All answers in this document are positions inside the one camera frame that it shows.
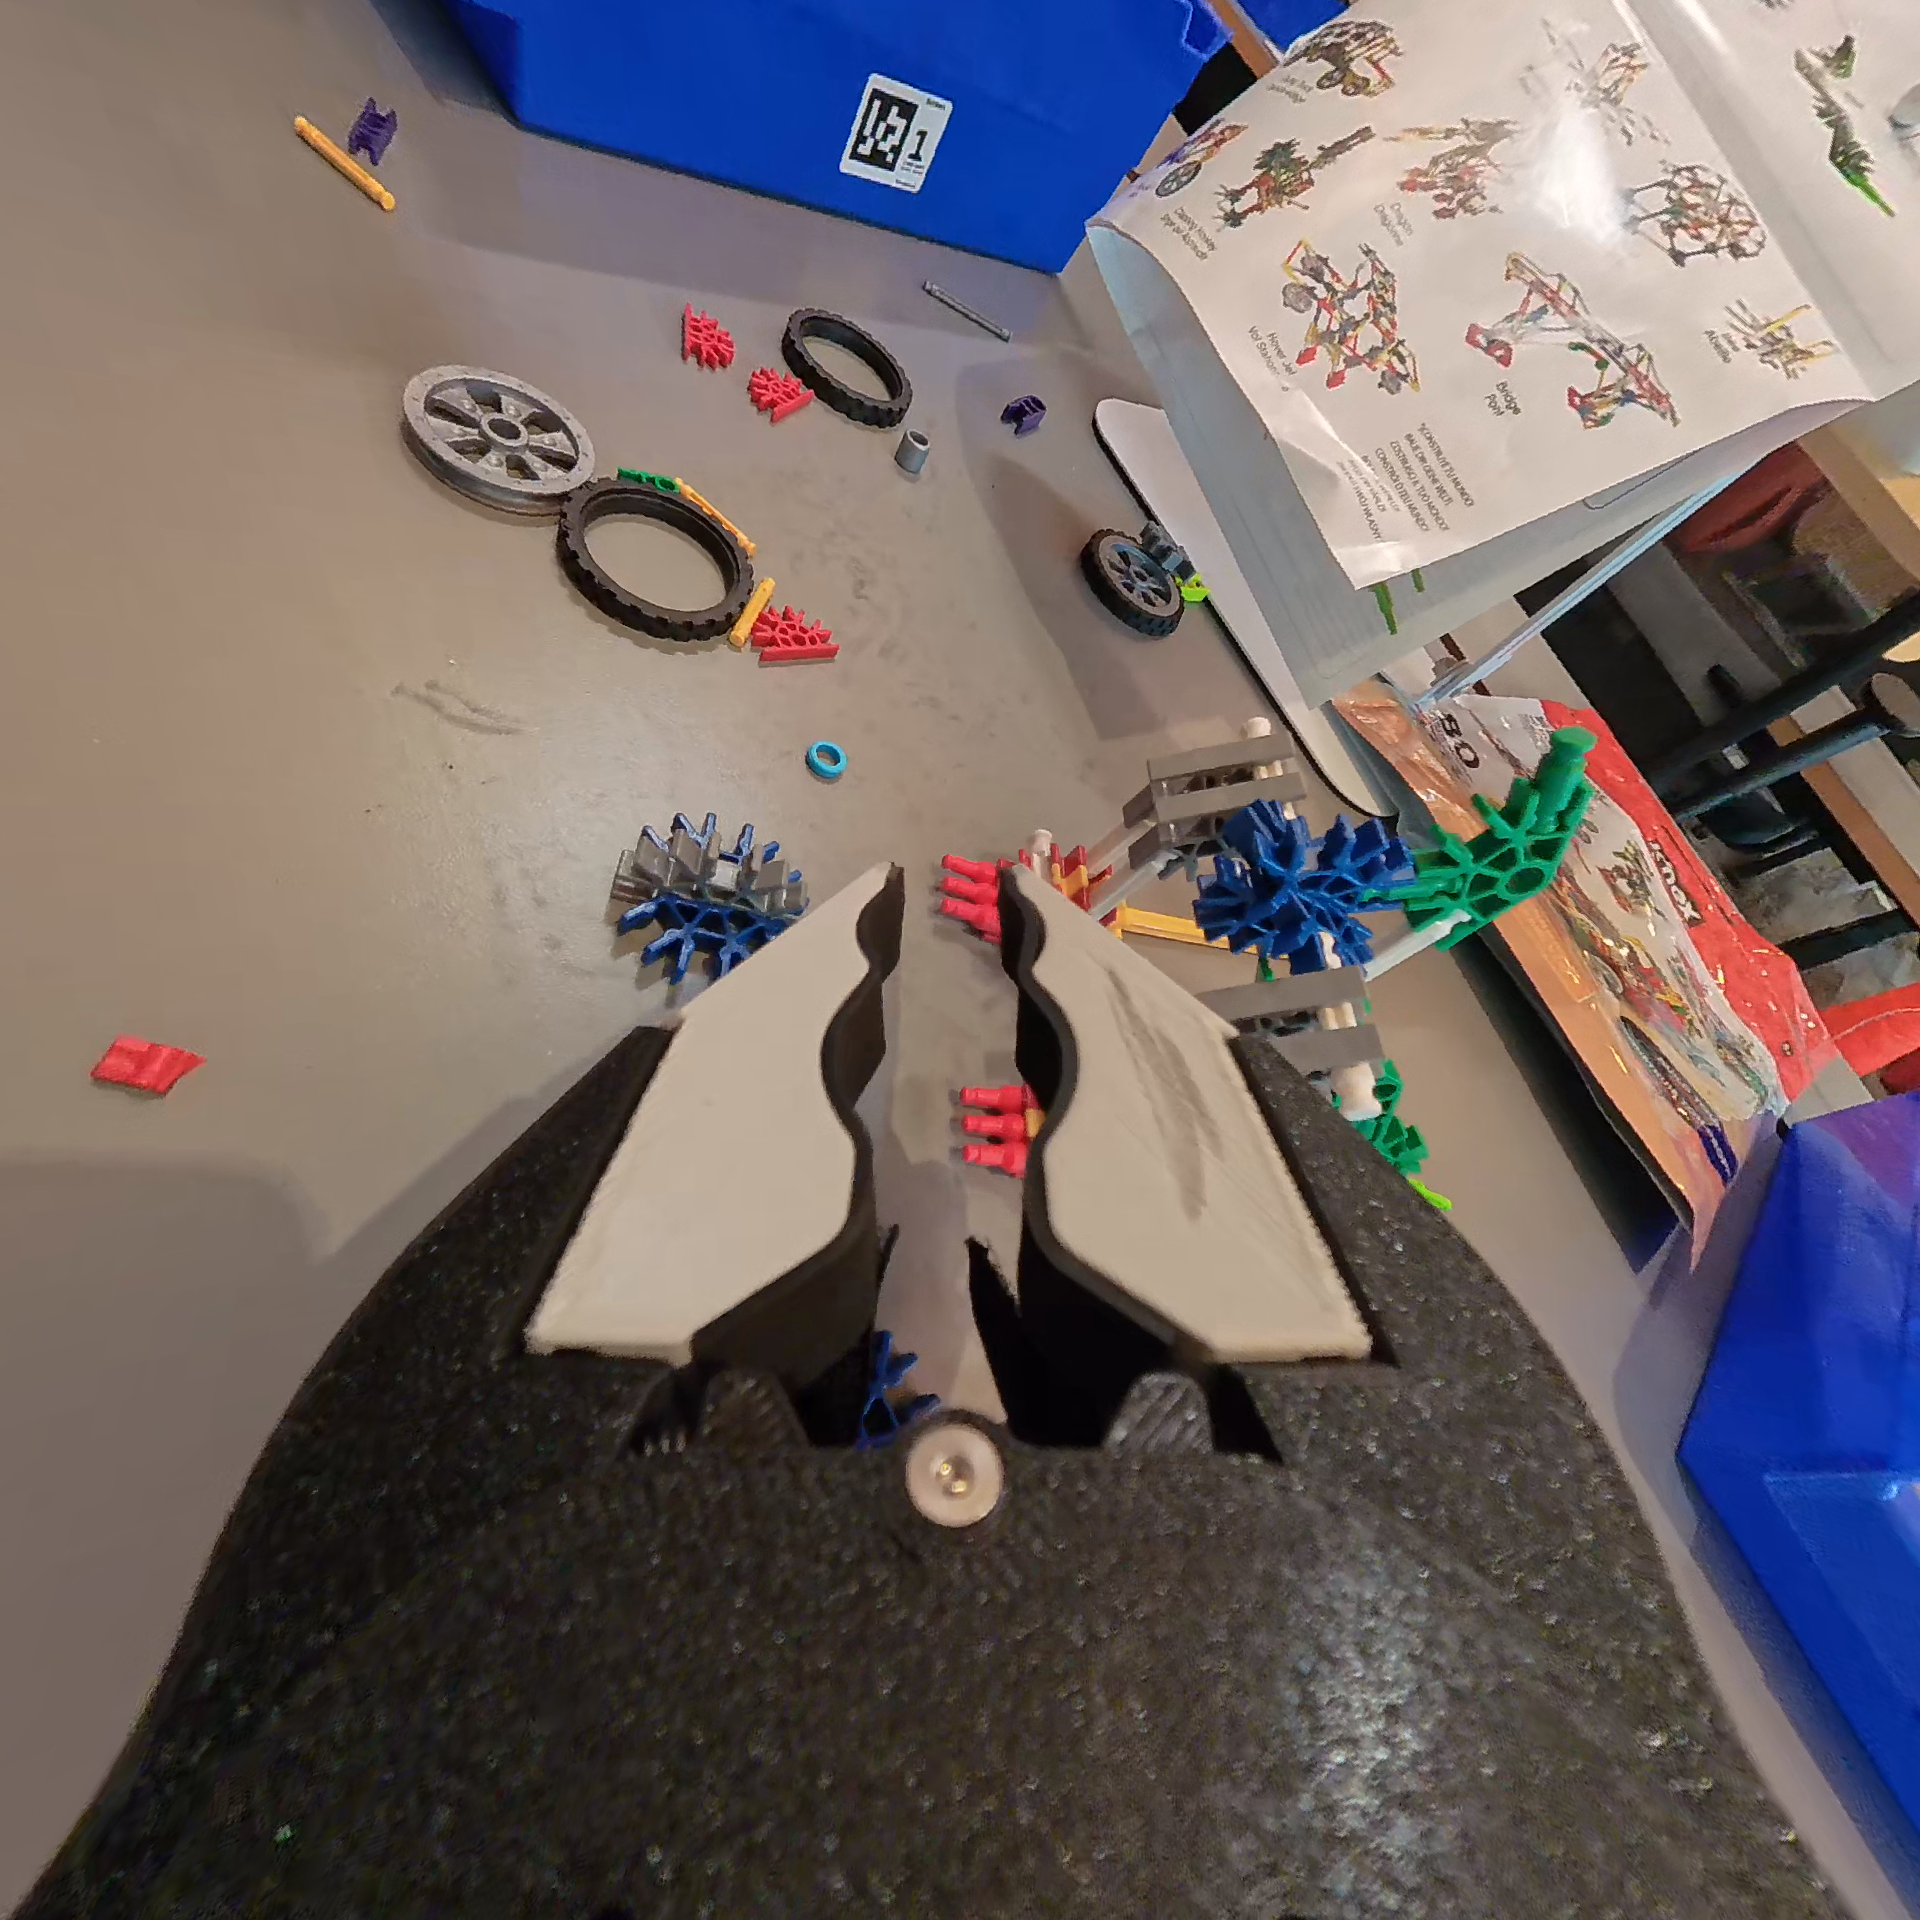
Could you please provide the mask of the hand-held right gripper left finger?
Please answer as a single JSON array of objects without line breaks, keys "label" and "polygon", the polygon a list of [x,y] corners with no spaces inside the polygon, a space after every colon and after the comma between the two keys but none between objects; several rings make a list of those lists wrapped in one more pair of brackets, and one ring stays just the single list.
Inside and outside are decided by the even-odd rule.
[{"label": "hand-held right gripper left finger", "polygon": [[750,1371],[857,1447],[885,1250],[857,1102],[885,1050],[904,877],[877,862],[711,986],[661,1041],[522,1331],[533,1357]]}]

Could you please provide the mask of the small black rubber tire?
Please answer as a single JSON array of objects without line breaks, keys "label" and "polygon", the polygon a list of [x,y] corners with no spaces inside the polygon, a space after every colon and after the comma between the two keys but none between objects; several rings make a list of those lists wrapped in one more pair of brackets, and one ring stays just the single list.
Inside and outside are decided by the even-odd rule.
[{"label": "small black rubber tire", "polygon": [[[855,358],[870,370],[881,394],[868,394],[848,384],[816,354],[820,346]],[[792,378],[826,410],[855,425],[896,427],[904,423],[911,406],[910,381],[898,359],[863,328],[824,309],[798,309],[788,315],[781,337],[781,358]]]}]

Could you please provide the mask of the toy kit plastic bag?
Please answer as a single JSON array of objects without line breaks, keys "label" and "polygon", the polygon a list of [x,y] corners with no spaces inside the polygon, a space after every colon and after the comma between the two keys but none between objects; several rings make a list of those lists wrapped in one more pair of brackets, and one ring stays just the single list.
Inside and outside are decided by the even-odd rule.
[{"label": "toy kit plastic bag", "polygon": [[1488,929],[1673,1211],[1704,1233],[1750,1149],[1840,1062],[1799,967],[1737,911],[1601,719],[1463,696],[1335,701],[1430,825],[1469,839],[1557,730],[1593,733],[1593,800],[1552,883]]}]

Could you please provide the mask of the white booklet stand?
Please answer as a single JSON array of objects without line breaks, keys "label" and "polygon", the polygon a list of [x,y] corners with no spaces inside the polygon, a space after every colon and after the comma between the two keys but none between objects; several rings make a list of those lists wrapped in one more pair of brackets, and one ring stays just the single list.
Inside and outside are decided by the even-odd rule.
[{"label": "white booklet stand", "polygon": [[1488,616],[1521,589],[1676,512],[1840,410],[1840,403],[1794,408],[1642,479],[1578,499],[1423,568],[1423,589],[1398,568],[1386,577],[1392,610],[1337,566],[1276,451],[1254,457],[1254,479],[1269,482],[1265,491],[1218,488],[1209,497],[1161,408],[1102,400],[1092,425],[1144,515],[1194,563],[1214,614],[1314,773],[1348,809],[1374,811],[1385,792],[1367,754],[1353,757],[1358,736],[1329,711],[1337,696]]}]

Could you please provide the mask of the model instruction booklet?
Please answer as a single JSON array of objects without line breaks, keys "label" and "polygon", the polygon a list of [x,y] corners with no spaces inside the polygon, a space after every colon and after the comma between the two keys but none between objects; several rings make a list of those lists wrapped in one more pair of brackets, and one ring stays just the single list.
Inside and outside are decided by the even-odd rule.
[{"label": "model instruction booklet", "polygon": [[1293,686],[1914,384],[1918,8],[1348,6],[1095,216]]}]

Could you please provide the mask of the grey spoked wheel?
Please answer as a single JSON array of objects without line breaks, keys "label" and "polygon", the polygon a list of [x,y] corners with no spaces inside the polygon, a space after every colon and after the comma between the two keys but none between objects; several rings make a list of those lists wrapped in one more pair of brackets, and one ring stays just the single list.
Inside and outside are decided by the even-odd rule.
[{"label": "grey spoked wheel", "polygon": [[542,390],[487,369],[415,374],[399,397],[399,433],[422,470],[494,512],[554,520],[593,480],[582,423]]}]

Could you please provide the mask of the plain blue plastic bin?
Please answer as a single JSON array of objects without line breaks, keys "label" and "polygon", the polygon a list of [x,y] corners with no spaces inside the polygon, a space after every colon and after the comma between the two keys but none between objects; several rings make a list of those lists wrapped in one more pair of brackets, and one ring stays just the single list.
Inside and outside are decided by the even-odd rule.
[{"label": "plain blue plastic bin", "polygon": [[1677,1462],[1914,1823],[1914,1096],[1783,1141]]}]

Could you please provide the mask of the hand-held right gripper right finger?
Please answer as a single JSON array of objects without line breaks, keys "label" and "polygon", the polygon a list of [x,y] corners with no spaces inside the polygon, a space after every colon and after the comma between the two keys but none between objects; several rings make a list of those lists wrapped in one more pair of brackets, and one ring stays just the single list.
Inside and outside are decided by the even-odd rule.
[{"label": "hand-held right gripper right finger", "polygon": [[1005,1425],[1124,1447],[1166,1389],[1186,1449],[1278,1449],[1245,1369],[1367,1363],[1375,1343],[1239,1033],[1025,867],[999,874],[999,959],[1039,1104],[996,1283]]}]

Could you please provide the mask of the small black toy wheel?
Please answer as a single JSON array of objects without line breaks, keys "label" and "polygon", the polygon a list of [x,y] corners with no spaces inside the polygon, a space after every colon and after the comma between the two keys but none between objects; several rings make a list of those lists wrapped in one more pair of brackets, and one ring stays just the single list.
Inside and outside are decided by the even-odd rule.
[{"label": "small black toy wheel", "polygon": [[1184,621],[1184,592],[1167,566],[1141,539],[1098,531],[1082,544],[1081,573],[1104,610],[1150,640],[1173,637]]}]

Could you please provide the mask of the large black rubber tire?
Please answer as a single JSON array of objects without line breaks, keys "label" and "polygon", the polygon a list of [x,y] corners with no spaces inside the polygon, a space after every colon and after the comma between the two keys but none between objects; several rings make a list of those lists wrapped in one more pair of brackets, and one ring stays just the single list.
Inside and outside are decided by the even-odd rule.
[{"label": "large black rubber tire", "polygon": [[[700,610],[665,609],[624,589],[590,549],[602,520],[656,522],[695,542],[722,577],[716,605]],[[703,643],[734,632],[757,591],[745,544],[685,495],[646,480],[596,479],[567,495],[558,527],[558,555],[572,589],[614,624],[652,640]]]}]

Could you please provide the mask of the toy dinosaur model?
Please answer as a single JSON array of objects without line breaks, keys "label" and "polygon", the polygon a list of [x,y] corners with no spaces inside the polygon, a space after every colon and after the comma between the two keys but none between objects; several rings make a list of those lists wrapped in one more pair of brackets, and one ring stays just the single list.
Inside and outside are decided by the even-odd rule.
[{"label": "toy dinosaur model", "polygon": [[[1329,981],[1335,971],[1367,978],[1404,965],[1425,949],[1454,947],[1495,926],[1517,905],[1544,894],[1558,879],[1577,830],[1586,823],[1594,786],[1589,762],[1597,736],[1586,727],[1558,727],[1548,734],[1548,752],[1530,775],[1517,775],[1505,798],[1495,806],[1476,798],[1481,833],[1463,839],[1434,830],[1429,846],[1407,850],[1404,839],[1378,818],[1360,825],[1346,818],[1312,835],[1288,802],[1257,798],[1234,811],[1188,816],[1188,830],[1174,830],[1173,846],[1151,849],[1150,879],[1181,867],[1199,881],[1199,855],[1210,857],[1210,879],[1194,885],[1192,926],[1199,944],[1249,954],[1261,984],[1272,984],[1276,965],[1287,978]],[[1013,867],[1050,883],[1069,905],[1105,921],[1117,918],[1124,887],[1112,881],[1104,854],[1082,849],[1057,855],[1022,854],[1020,862],[978,862],[943,855],[943,918],[960,921],[982,942],[1000,937],[1000,877]],[[1392,952],[1375,954],[1367,915],[1393,907],[1407,923],[1407,937]],[[1429,1190],[1418,1176],[1425,1141],[1401,1121],[1401,1077],[1381,1057],[1314,1067],[1337,1082],[1329,1096],[1375,1153],[1430,1207],[1452,1211],[1452,1202]],[[1039,1129],[1039,1102],[1023,1088],[961,1093],[978,1114],[964,1119],[964,1131],[994,1141],[967,1145],[964,1159],[1022,1176],[1028,1144]]]}]

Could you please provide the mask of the blue plastic bin with tag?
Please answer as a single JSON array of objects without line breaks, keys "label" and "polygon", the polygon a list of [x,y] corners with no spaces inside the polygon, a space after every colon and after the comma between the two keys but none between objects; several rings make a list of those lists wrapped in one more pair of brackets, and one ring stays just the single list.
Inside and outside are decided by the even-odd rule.
[{"label": "blue plastic bin with tag", "polygon": [[1188,3],[456,3],[534,130],[1057,272],[1228,42]]}]

